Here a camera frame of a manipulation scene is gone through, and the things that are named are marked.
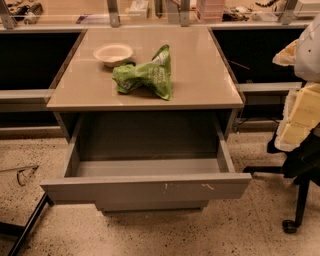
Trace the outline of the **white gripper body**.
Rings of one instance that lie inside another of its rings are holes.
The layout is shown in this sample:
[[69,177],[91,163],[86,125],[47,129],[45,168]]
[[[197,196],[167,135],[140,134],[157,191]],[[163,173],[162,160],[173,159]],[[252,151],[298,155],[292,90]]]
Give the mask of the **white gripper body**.
[[305,81],[320,82],[320,14],[298,39],[294,72]]

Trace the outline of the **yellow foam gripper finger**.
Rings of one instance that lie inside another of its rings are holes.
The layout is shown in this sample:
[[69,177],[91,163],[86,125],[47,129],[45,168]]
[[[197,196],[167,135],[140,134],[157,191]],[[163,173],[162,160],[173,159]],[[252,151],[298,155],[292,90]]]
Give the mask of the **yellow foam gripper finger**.
[[297,42],[298,40],[294,40],[288,44],[273,57],[272,62],[280,66],[293,66],[295,64]]
[[290,90],[284,105],[283,119],[276,131],[274,145],[290,152],[320,123],[320,84],[307,83],[298,91]]

